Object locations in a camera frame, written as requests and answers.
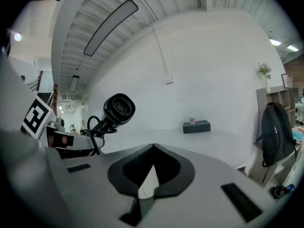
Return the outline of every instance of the small pink item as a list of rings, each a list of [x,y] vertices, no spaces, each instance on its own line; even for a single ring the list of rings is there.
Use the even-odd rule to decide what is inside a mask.
[[[194,118],[190,118],[190,124],[195,124],[195,119]]]

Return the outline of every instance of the staircase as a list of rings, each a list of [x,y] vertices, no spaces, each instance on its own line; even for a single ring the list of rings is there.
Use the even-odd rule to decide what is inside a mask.
[[[50,105],[51,99],[49,100],[50,96],[52,93],[38,93],[37,95],[39,96],[39,98],[41,100],[43,100],[43,102],[47,105]]]

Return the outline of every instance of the ceiling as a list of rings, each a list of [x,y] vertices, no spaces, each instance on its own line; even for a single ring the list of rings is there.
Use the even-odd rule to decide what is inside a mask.
[[[127,18],[103,41],[92,57],[83,51],[103,21],[126,0],[65,0],[59,12],[52,44],[54,83],[62,96],[69,94],[73,75],[80,76],[76,93],[82,94],[96,71],[130,37],[166,16],[193,9],[212,11],[218,7],[246,10],[270,38],[282,62],[299,56],[303,42],[289,17],[275,0],[133,0],[138,11]],[[300,50],[287,49],[292,44]]]
[[[64,114],[73,114],[77,107],[79,106],[80,101],[77,100],[63,100],[57,102],[57,116]]]
[[[30,64],[51,57],[53,31],[61,4],[55,0],[32,1],[23,9],[12,27],[10,56]],[[14,32],[22,35],[20,42],[13,39]]]

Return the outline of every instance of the black slot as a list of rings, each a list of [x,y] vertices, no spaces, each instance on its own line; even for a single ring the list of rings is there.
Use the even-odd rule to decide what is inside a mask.
[[[234,184],[221,186],[246,222],[262,214],[262,211]]]
[[[82,170],[88,169],[90,167],[91,166],[89,164],[82,164],[82,165],[68,167],[67,171],[69,173],[72,173],[72,172],[76,172],[76,171],[82,171]]]

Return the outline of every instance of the black backpack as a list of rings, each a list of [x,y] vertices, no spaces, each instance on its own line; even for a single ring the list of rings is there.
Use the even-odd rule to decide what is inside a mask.
[[[263,167],[273,165],[293,151],[295,159],[297,158],[296,140],[293,137],[287,112],[280,103],[267,104],[262,117],[260,139],[262,139]]]

